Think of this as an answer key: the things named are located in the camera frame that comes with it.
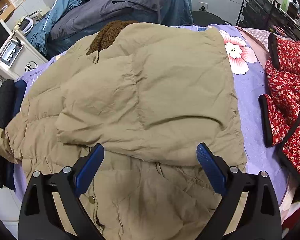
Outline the grey blanket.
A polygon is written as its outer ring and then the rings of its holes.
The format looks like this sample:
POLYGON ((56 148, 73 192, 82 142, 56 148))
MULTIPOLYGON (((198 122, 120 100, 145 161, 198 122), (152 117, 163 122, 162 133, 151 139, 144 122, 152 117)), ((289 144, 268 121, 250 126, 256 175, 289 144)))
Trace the grey blanket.
MULTIPOLYGON (((167 26, 192 23, 191 0, 159 0, 161 23, 167 26)), ((71 9, 50 31, 52 40, 62 40, 108 19, 158 21, 156 0, 90 0, 71 9)))

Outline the teal blue quilt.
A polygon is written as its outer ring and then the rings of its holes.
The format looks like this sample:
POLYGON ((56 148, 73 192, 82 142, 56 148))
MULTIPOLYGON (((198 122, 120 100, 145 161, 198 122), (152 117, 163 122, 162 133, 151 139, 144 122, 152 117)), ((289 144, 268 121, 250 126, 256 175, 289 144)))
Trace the teal blue quilt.
POLYGON ((94 25, 89 29, 84 29, 79 33, 72 35, 62 40, 52 40, 50 38, 50 31, 55 23, 60 20, 67 12, 75 7, 82 5, 90 0, 56 0, 51 10, 39 21, 34 28, 27 34, 26 38, 46 59, 50 59, 55 55, 58 55, 68 50, 81 38, 92 35, 100 31, 106 24, 115 20, 113 18, 108 19, 105 22, 94 25))

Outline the navy blue garment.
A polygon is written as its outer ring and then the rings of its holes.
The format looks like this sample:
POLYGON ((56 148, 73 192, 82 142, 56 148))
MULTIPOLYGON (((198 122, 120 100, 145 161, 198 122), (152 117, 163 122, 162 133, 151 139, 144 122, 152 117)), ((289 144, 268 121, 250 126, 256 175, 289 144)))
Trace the navy blue garment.
MULTIPOLYGON (((18 80, 14 83, 15 93, 13 98, 13 108, 11 119, 13 119, 20 111, 21 103, 26 92, 27 83, 24 80, 18 80)), ((7 187, 10 190, 15 190, 14 184, 14 164, 7 164, 7 187)))

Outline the black round stool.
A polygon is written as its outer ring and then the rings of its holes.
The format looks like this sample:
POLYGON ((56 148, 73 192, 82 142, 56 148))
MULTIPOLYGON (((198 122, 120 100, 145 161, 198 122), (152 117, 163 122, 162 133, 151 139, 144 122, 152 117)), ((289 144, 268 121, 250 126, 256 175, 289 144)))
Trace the black round stool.
POLYGON ((211 24, 226 24, 226 22, 215 14, 207 11, 192 11, 193 23, 204 27, 211 24))

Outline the black knit garment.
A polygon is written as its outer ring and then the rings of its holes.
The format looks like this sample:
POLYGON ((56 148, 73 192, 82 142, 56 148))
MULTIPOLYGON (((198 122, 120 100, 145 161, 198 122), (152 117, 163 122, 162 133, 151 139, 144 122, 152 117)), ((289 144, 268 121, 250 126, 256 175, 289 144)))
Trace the black knit garment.
MULTIPOLYGON (((0 128, 5 129, 12 120, 14 107, 15 86, 13 80, 6 80, 0 87, 0 128)), ((0 188, 4 186, 14 190, 14 165, 0 156, 0 188)))

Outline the red floral padded garment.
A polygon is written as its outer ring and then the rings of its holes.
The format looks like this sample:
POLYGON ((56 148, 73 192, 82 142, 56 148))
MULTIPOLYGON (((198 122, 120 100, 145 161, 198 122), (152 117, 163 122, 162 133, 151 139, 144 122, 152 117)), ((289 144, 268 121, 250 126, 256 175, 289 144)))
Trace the red floral padded garment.
POLYGON ((300 41, 268 36, 265 74, 269 92, 259 96, 264 142, 279 145, 300 175, 300 41))

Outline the tan puffer jacket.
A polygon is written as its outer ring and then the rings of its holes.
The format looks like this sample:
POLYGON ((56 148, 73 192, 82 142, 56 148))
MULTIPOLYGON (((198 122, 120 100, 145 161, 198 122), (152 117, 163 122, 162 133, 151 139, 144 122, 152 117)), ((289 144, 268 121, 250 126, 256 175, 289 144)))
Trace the tan puffer jacket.
POLYGON ((77 41, 0 128, 0 156, 57 173, 95 144, 104 161, 80 200, 106 239, 195 239, 221 197, 196 157, 205 143, 247 162, 234 79, 216 27, 126 26, 111 46, 77 41))

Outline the white control panel unit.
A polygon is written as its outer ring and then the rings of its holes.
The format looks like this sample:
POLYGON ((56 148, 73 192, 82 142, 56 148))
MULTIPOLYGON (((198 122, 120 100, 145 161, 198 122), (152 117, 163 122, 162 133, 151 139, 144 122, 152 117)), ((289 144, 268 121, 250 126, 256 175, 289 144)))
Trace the white control panel unit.
POLYGON ((27 72, 27 68, 39 67, 47 62, 18 30, 0 49, 0 76, 5 80, 17 80, 27 72))

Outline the lavender floral bed sheet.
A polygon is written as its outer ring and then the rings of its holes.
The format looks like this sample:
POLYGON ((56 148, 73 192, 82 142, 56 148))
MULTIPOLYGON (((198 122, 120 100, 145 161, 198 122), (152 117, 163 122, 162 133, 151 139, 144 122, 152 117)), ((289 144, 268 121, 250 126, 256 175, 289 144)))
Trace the lavender floral bed sheet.
MULTIPOLYGON (((267 147, 264 143, 263 118, 258 98, 269 92, 265 70, 257 58, 256 50, 237 28, 227 25, 213 27, 223 34, 238 101, 243 147, 247 159, 244 169, 238 169, 249 174, 266 171, 277 202, 280 203, 287 191, 288 172, 280 165, 276 148, 267 147)), ((89 48, 90 53, 102 50, 95 46, 99 35, 94 35, 95 40, 89 48)))

